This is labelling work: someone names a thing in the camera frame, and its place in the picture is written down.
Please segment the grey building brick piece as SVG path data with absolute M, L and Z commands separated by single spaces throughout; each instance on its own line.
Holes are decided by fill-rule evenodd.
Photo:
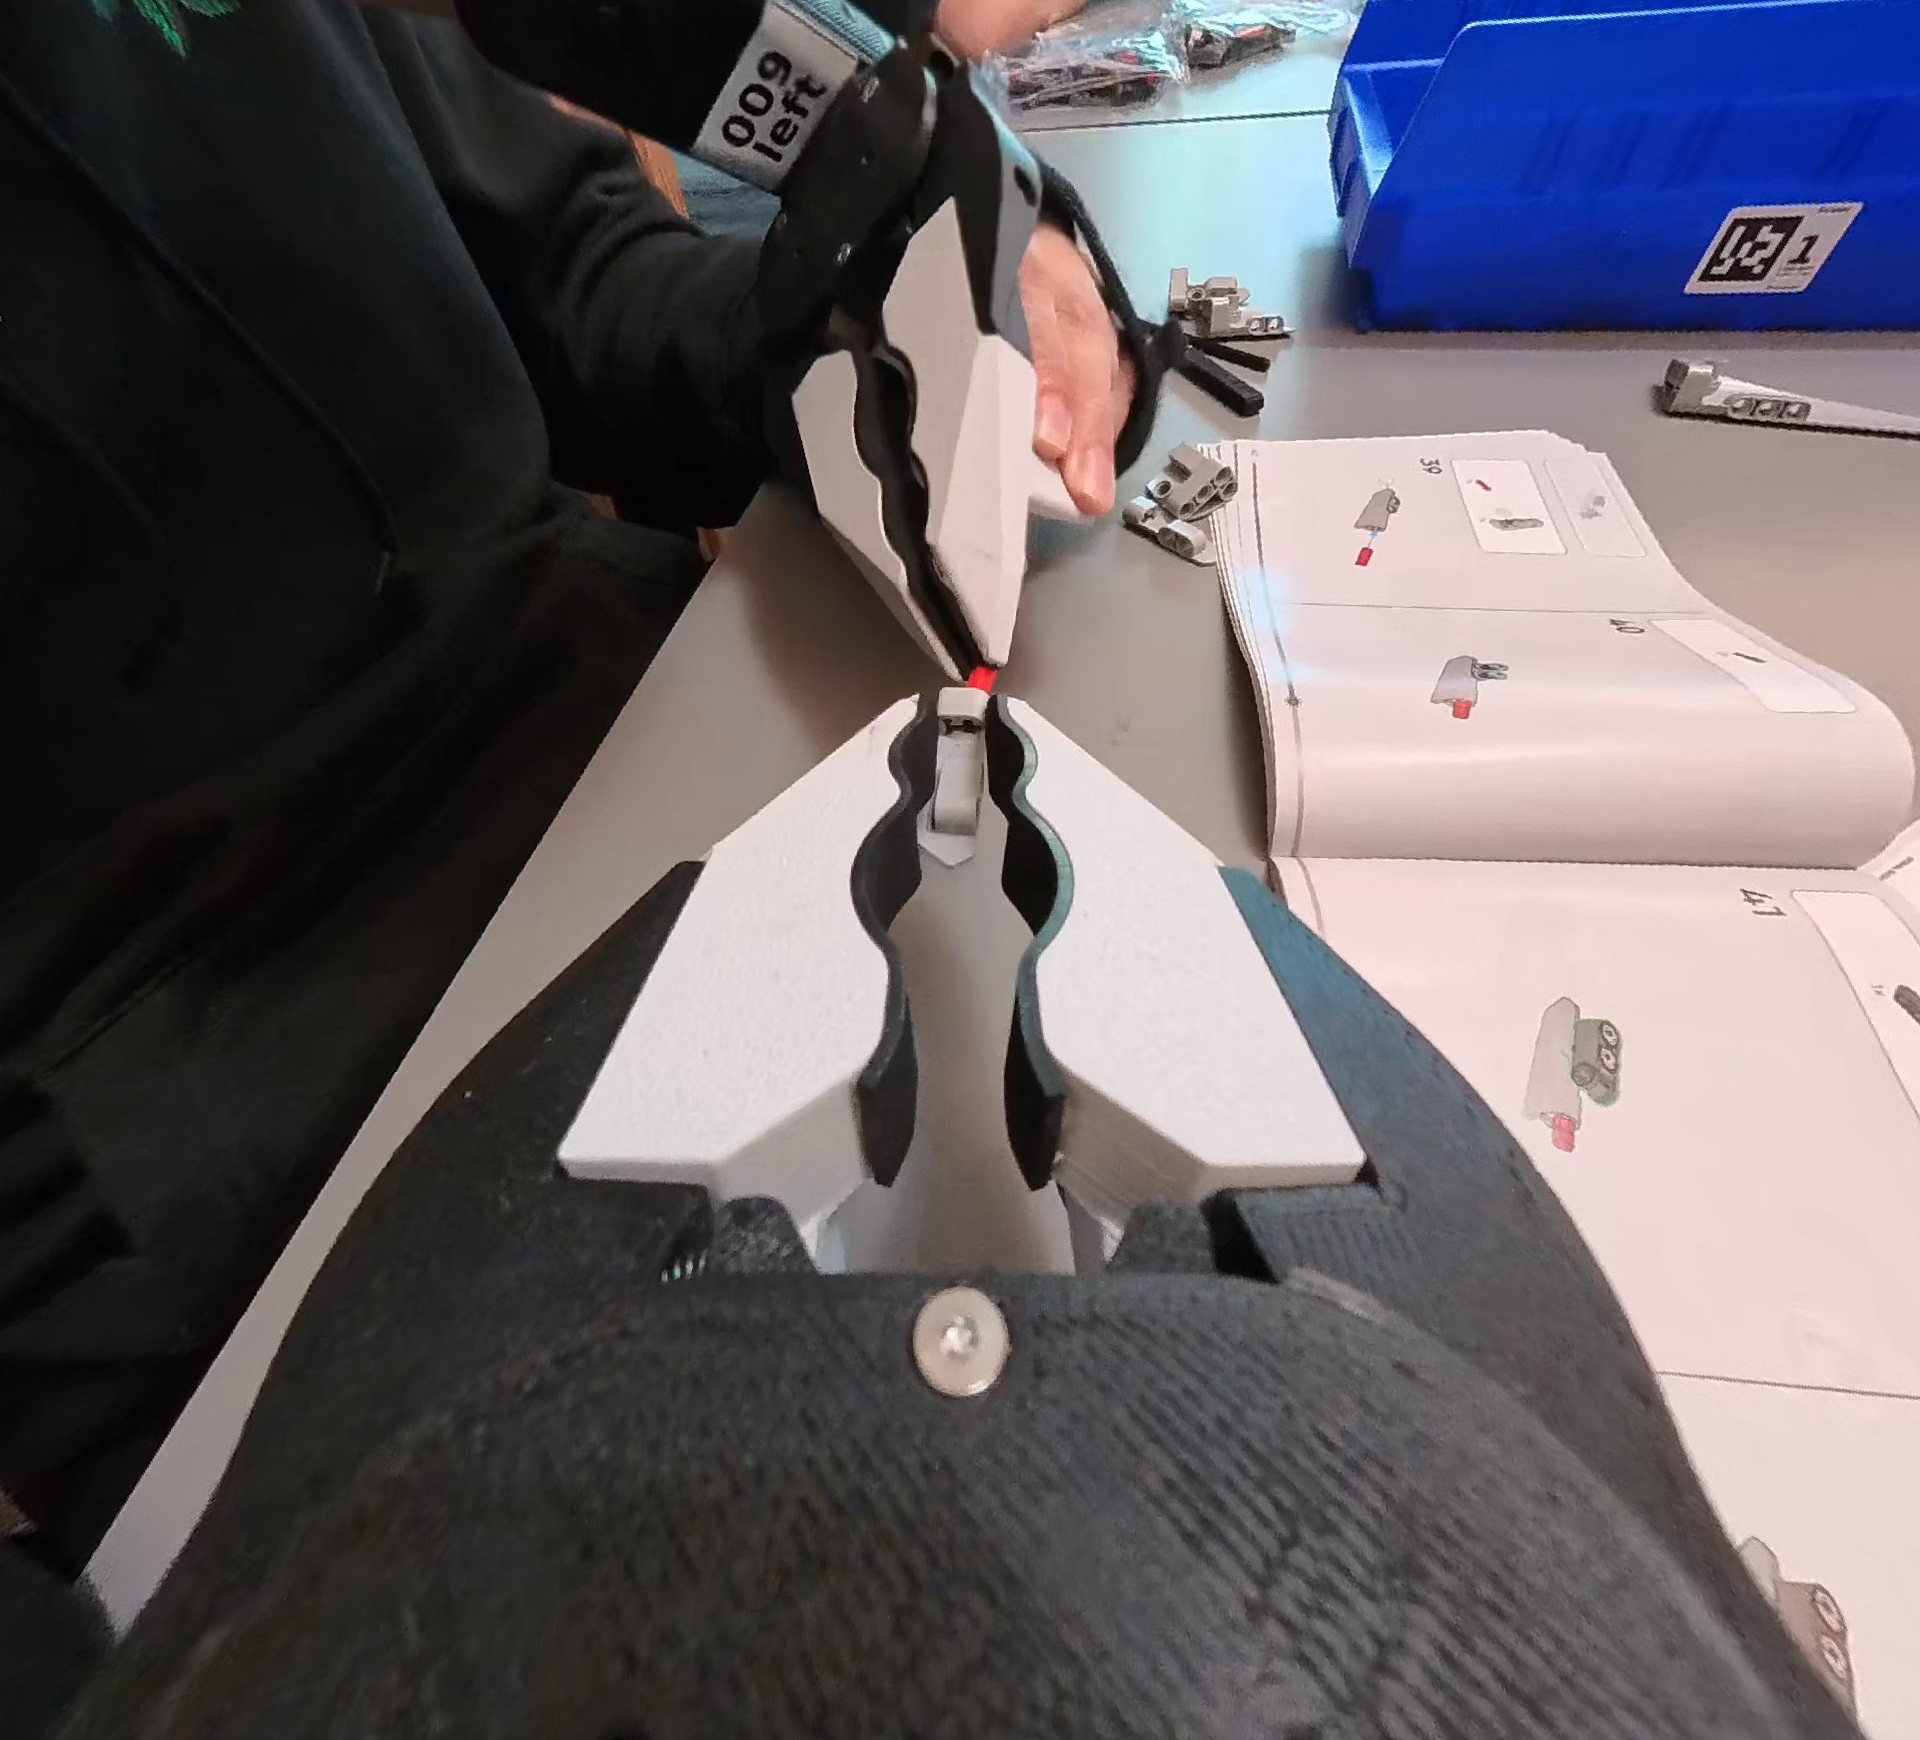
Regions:
M 935 704 L 935 777 L 928 806 L 916 813 L 916 847 L 924 856 L 958 871 L 976 856 L 981 835 L 981 794 L 984 794 L 984 684 L 947 684 Z

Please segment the person's left forearm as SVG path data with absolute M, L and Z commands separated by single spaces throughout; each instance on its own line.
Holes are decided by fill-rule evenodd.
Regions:
M 546 412 L 555 477 L 649 529 L 730 529 L 783 477 L 751 237 L 702 237 L 610 124 L 509 92 L 499 313 Z

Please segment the long grey wedge brick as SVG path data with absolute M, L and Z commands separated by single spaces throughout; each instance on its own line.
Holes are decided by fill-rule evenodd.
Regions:
M 1719 365 L 1669 356 L 1657 378 L 1657 408 L 1719 428 L 1920 438 L 1920 412 L 1832 404 L 1788 385 L 1733 378 Z

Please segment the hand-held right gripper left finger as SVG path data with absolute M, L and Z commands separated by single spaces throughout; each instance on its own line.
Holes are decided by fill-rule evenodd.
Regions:
M 570 1182 L 775 1199 L 813 1261 L 916 1135 L 899 910 L 924 887 L 924 698 L 899 698 L 702 863 L 557 1142 Z

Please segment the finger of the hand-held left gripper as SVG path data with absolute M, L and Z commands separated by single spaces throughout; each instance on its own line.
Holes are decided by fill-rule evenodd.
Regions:
M 1022 261 L 1022 237 L 947 198 L 881 292 L 881 352 L 909 378 L 916 561 L 961 637 L 949 663 L 1010 663 L 1032 517 L 1085 517 L 1032 444 L 1035 365 Z
M 825 352 L 796 385 L 806 491 L 881 610 L 947 678 L 976 674 L 976 635 L 928 550 L 928 477 L 905 431 L 905 372 L 866 345 Z

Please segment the open instruction booklet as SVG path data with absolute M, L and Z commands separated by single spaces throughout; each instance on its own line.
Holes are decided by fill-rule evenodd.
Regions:
M 1268 883 L 1500 1109 L 1711 1507 L 1912 1734 L 1912 747 L 1556 431 L 1235 438 Z

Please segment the bag of black parts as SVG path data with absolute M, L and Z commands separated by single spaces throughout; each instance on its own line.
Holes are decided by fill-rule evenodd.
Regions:
M 1268 4 L 1229 0 L 1210 10 L 1180 10 L 1175 42 L 1188 75 L 1229 75 L 1257 57 L 1289 53 L 1299 25 Z
M 1055 109 L 1138 109 L 1188 86 L 1180 31 L 1149 0 L 1149 10 L 1074 17 L 1028 48 L 994 53 L 981 81 L 1010 115 Z

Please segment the blue bin with white tag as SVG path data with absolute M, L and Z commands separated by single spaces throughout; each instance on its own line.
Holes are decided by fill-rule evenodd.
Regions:
M 1361 330 L 1912 333 L 1920 0 L 1468 25 L 1351 61 Z

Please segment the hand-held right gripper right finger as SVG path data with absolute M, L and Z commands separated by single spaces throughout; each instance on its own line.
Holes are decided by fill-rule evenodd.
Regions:
M 1140 1202 L 1357 1182 L 1361 1135 L 1252 925 L 1262 883 L 1022 698 L 994 698 L 994 800 L 1028 924 L 1001 1130 L 1074 1261 L 1110 1261 Z

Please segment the grey holed beam bricks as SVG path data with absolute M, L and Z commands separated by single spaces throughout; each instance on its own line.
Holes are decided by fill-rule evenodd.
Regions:
M 1214 567 L 1210 517 L 1239 496 L 1235 444 L 1175 444 L 1119 508 L 1119 526 L 1171 561 Z

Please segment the grey brick assembly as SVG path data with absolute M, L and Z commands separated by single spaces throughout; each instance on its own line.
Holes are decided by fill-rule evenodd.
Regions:
M 1165 318 L 1180 320 L 1188 342 L 1289 342 L 1282 313 L 1252 303 L 1252 287 L 1239 287 L 1235 275 L 1193 275 L 1188 262 L 1175 262 L 1165 283 Z

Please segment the person's left hand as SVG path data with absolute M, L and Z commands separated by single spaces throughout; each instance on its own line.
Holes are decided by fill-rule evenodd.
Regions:
M 1089 251 L 1047 220 L 1022 251 L 1022 313 L 1035 372 L 1032 451 L 1074 508 L 1099 517 L 1119 496 L 1119 431 L 1138 404 L 1138 367 Z

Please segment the grey desk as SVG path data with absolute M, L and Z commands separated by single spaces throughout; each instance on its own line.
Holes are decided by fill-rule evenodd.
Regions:
M 1262 431 L 1586 438 L 1709 599 L 1763 644 L 1852 674 L 1912 739 L 1912 438 L 1664 418 L 1649 404 L 1664 345 L 1630 333 L 1351 333 L 1306 115 L 1055 133 L 1041 149 L 1085 175 L 1125 272 L 1193 245 L 1282 292 L 1299 342 L 1268 378 Z M 1047 526 L 1041 545 L 1022 599 L 1016 698 L 1229 863 L 1257 863 L 1262 739 L 1214 578 L 1149 550 L 1110 517 Z M 111 1522 L 88 1560 L 111 1628 L 129 1628 L 178 1560 L 329 1246 L 454 1071 L 665 863 L 730 828 L 905 678 L 899 628 L 800 501 L 765 491 L 450 973 L 294 1258 L 264 1271 L 260 1309 Z M 1016 910 L 984 863 L 998 828 L 981 863 L 905 916 L 928 1142 L 896 1199 L 855 1202 L 855 1258 L 1066 1261 L 1066 1214 L 1028 1202 L 1016 1155 L 994 1153 Z M 1729 1540 L 1763 1540 L 1839 1592 L 1870 1669 L 1860 1713 L 1903 1730 L 1890 1705 L 1912 1690 L 1890 1690 L 1890 1669 L 1912 1644 L 1912 1098 L 1883 1081 L 1890 1062 L 1852 991 L 1795 991 L 1756 960 L 1729 986 L 1752 945 L 1733 951 L 1729 924 L 1681 916 L 1681 883 L 1661 883 L 1661 916 L 1630 936 L 1680 958 L 1657 991 L 1681 996 L 1691 1053 L 1711 1042 L 1709 1011 L 1745 1011 L 1733 1063 L 1752 1063 L 1752 1081 L 1691 1075 L 1709 1098 L 1669 1148 L 1691 1153 L 1697 1191 L 1669 1207 L 1649 1191 L 1649 1163 L 1537 1163 L 1611 1182 L 1571 1191 L 1578 1225 L 1604 1234 L 1711 1507 Z

